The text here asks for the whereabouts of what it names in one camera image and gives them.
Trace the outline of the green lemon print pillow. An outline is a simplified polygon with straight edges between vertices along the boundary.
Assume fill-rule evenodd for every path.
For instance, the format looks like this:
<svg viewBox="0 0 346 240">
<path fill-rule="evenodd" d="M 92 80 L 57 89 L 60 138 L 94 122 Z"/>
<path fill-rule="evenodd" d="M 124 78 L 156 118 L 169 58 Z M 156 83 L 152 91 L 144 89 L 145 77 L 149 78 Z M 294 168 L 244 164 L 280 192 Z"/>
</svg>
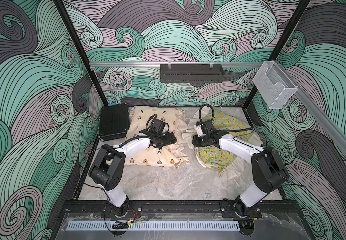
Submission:
<svg viewBox="0 0 346 240">
<path fill-rule="evenodd" d="M 202 120 L 202 108 L 208 107 L 212 112 L 210 120 Z M 192 144 L 199 163 L 206 169 L 218 171 L 223 181 L 238 177 L 243 172 L 243 159 L 252 166 L 254 180 L 262 179 L 268 170 L 265 159 L 265 150 L 260 146 L 254 146 L 240 139 L 241 136 L 233 136 L 232 133 L 246 132 L 246 129 L 217 130 L 213 126 L 215 111 L 212 106 L 204 104 L 198 111 L 198 119 L 194 125 L 195 133 L 189 132 L 183 135 L 184 140 L 192 136 Z"/>
</svg>

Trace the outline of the cream animal print pillow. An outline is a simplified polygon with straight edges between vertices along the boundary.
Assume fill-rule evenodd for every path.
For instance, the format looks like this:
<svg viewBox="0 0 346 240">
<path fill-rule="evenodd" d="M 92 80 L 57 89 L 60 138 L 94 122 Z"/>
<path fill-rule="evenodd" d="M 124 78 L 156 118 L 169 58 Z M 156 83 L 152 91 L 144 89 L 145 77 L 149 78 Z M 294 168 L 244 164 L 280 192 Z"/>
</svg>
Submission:
<svg viewBox="0 0 346 240">
<path fill-rule="evenodd" d="M 126 165 L 179 167 L 190 164 L 184 153 L 183 133 L 188 129 L 185 111 L 178 108 L 133 107 L 126 140 L 146 135 L 151 146 L 127 157 Z"/>
</svg>

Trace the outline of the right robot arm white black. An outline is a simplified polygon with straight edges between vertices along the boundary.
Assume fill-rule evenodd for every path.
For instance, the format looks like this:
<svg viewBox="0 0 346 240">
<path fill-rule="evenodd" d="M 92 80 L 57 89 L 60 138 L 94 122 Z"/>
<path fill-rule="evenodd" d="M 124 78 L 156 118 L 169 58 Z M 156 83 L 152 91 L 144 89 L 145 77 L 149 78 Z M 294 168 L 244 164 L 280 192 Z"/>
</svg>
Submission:
<svg viewBox="0 0 346 240">
<path fill-rule="evenodd" d="M 237 197 L 236 202 L 241 209 L 252 208 L 289 180 L 289 173 L 279 153 L 272 147 L 254 146 L 226 131 L 194 134 L 192 144 L 195 147 L 215 146 L 241 157 L 251 165 L 254 183 Z"/>
</svg>

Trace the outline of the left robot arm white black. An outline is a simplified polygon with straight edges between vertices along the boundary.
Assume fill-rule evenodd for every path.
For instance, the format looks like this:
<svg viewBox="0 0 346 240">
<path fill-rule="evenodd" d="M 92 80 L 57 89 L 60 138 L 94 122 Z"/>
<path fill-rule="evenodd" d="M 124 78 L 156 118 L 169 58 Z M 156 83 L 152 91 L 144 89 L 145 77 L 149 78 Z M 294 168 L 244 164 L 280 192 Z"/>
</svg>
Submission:
<svg viewBox="0 0 346 240">
<path fill-rule="evenodd" d="M 88 175 L 104 191 L 112 206 L 127 208 L 129 198 L 120 186 L 125 162 L 149 147 L 161 149 L 176 142 L 174 133 L 154 134 L 142 130 L 140 135 L 118 146 L 104 144 L 99 148 Z"/>
</svg>

